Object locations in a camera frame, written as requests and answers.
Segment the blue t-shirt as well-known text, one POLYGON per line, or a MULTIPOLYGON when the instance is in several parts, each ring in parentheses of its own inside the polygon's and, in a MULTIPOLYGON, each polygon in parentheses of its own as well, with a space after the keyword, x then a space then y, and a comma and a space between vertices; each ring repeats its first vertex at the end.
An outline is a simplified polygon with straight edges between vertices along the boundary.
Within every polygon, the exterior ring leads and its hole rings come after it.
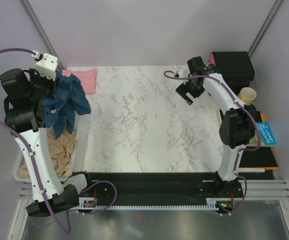
POLYGON ((56 72, 54 97, 42 102, 44 122, 47 128, 53 128, 55 138, 67 130, 71 134, 76 122, 76 114, 89 115, 91 106, 86 98, 81 81, 75 75, 62 75, 56 72))

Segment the pink folded t-shirt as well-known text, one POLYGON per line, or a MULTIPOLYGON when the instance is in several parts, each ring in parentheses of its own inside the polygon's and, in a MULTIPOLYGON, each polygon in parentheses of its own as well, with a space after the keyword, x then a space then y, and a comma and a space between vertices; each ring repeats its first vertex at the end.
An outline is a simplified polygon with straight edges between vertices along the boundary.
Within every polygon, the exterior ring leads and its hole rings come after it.
POLYGON ((62 74, 66 77, 69 77, 70 75, 76 76, 80 80, 81 86, 86 95, 93 95, 96 93, 98 78, 97 68, 92 68, 86 71, 72 71, 64 69, 62 74))

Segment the yellow mug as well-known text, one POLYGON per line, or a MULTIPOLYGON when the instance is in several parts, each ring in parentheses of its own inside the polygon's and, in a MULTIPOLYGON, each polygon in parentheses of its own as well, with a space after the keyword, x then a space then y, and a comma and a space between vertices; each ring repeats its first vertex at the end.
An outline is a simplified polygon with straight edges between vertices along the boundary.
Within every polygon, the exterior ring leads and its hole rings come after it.
POLYGON ((256 97, 257 92, 251 87, 243 87, 238 94, 238 98, 246 105, 251 105, 256 97))

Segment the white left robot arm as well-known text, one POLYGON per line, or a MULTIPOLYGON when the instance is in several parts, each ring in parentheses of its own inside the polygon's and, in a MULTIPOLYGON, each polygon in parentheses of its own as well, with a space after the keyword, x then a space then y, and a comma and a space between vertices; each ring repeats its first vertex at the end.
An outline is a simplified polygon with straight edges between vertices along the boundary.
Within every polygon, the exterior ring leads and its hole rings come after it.
POLYGON ((52 96, 55 82, 31 68, 10 69, 0 75, 7 96, 4 123, 12 130, 25 160, 32 186, 32 203, 26 208, 30 217, 48 217, 77 207, 79 194, 88 197, 94 184, 82 173, 62 183, 50 156, 43 101, 52 96))

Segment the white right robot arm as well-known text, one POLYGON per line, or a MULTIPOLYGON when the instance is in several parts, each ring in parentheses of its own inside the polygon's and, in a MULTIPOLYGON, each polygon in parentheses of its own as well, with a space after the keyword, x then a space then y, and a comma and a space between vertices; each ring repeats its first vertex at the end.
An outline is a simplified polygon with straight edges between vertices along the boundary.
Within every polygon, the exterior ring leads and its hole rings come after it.
POLYGON ((253 105, 246 105, 229 88, 220 71, 214 65, 205 65, 200 56, 187 61, 189 74, 176 92, 188 105, 207 91, 223 113, 219 136, 223 143, 220 167, 214 180, 199 184, 202 192, 211 198, 229 198, 242 195, 238 167, 250 139, 259 132, 255 121, 257 113, 253 105))

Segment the blue illustrated book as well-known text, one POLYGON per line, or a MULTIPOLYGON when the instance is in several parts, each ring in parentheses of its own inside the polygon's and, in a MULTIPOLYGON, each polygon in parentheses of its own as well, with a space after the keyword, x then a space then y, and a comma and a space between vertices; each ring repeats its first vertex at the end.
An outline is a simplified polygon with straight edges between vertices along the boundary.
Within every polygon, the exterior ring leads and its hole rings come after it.
MULTIPOLYGON (((276 140, 271 131, 270 125, 268 122, 257 122, 259 133, 260 133, 260 147, 273 147, 275 146, 276 140)), ((248 147, 256 147, 258 145, 258 134, 255 131, 254 137, 250 139, 248 147)))

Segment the aluminium frame rail right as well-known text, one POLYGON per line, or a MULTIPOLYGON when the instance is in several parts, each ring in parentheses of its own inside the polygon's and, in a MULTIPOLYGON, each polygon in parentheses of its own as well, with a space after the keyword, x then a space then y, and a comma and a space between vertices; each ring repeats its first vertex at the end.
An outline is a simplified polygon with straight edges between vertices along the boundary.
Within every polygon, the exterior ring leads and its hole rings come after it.
POLYGON ((281 7, 283 6, 285 0, 275 0, 273 5, 271 6, 267 16, 265 17, 260 29, 258 30, 249 50, 248 55, 251 58, 259 47, 262 39, 266 35, 269 30, 271 24, 273 23, 275 17, 278 15, 281 7))

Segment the aluminium frame rail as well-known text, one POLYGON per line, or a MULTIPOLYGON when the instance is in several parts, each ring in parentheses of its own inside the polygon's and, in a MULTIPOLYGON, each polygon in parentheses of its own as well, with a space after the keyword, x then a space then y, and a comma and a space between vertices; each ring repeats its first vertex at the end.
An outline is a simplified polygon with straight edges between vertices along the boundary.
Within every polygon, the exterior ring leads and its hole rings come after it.
POLYGON ((275 17, 278 15, 281 7, 283 6, 285 0, 275 0, 273 5, 271 6, 267 16, 265 17, 260 29, 258 30, 249 50, 248 55, 251 58, 259 47, 262 39, 266 35, 269 30, 271 24, 273 23, 275 17))
MULTIPOLYGON (((52 54, 53 56, 58 57, 58 54, 55 51, 54 46, 52 45, 47 33, 44 30, 43 25, 41 24, 41 21, 39 20, 37 14, 34 11, 34 8, 30 4, 29 0, 19 0, 20 5, 22 6, 24 12, 28 16, 29 20, 31 21, 36 33, 40 37, 43 45, 46 47, 48 50, 48 53, 52 54)), ((58 57, 58 67, 57 70, 59 72, 62 72, 63 70, 63 64, 60 61, 60 58, 58 57)))

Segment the white plastic basket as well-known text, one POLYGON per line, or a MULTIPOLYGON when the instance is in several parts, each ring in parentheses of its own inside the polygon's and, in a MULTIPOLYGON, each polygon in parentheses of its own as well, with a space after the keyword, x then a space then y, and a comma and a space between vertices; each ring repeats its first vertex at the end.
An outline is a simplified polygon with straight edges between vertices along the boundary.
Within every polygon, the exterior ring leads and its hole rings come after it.
POLYGON ((22 132, 19 136, 14 136, 13 140, 19 148, 19 158, 14 168, 13 177, 18 182, 34 184, 38 183, 38 174, 40 181, 46 183, 58 183, 65 180, 73 173, 75 153, 72 156, 72 162, 69 169, 70 175, 59 178, 55 172, 53 161, 48 147, 47 128, 39 128, 34 132, 28 130, 22 132))

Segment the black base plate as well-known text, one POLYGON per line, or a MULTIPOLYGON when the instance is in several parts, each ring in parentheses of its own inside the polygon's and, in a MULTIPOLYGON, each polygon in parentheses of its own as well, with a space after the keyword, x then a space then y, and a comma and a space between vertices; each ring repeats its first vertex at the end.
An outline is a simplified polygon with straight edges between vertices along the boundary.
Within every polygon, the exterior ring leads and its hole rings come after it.
POLYGON ((88 172, 86 177, 88 186, 96 186, 79 197, 95 197, 99 206, 197 206, 208 198, 243 196, 238 180, 222 183, 215 172, 88 172))

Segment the black pink drawer organizer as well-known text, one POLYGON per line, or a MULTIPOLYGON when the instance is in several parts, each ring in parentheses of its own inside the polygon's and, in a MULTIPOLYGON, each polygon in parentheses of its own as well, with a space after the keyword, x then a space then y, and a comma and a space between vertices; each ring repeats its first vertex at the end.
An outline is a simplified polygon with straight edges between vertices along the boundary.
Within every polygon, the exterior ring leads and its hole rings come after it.
POLYGON ((214 65, 230 89, 238 95, 249 87, 255 78, 255 70, 247 51, 213 51, 209 65, 214 65))

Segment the beige t-shirt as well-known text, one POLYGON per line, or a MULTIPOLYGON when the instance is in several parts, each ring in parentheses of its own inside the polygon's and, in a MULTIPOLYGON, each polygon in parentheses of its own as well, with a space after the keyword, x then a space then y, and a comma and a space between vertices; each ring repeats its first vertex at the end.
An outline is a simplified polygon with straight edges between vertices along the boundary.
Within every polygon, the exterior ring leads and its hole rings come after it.
POLYGON ((75 130, 69 133, 65 130, 58 138, 52 127, 46 129, 47 144, 54 170, 58 178, 70 175, 73 154, 76 151, 78 140, 75 130))

